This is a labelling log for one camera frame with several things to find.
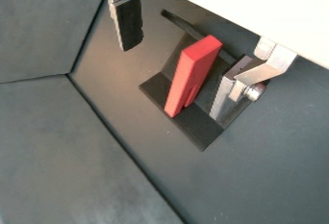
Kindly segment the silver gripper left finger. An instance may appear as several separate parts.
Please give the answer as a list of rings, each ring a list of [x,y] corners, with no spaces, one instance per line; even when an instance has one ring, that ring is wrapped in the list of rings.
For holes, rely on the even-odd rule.
[[[107,0],[119,47],[133,49],[143,40],[143,18],[141,0]]]

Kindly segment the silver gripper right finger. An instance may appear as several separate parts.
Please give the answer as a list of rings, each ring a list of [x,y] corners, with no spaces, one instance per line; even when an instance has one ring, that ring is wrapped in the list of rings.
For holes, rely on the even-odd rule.
[[[222,76],[210,117],[226,122],[244,102],[256,102],[265,91],[265,81],[281,75],[293,64],[297,54],[262,37],[254,57],[244,56]]]

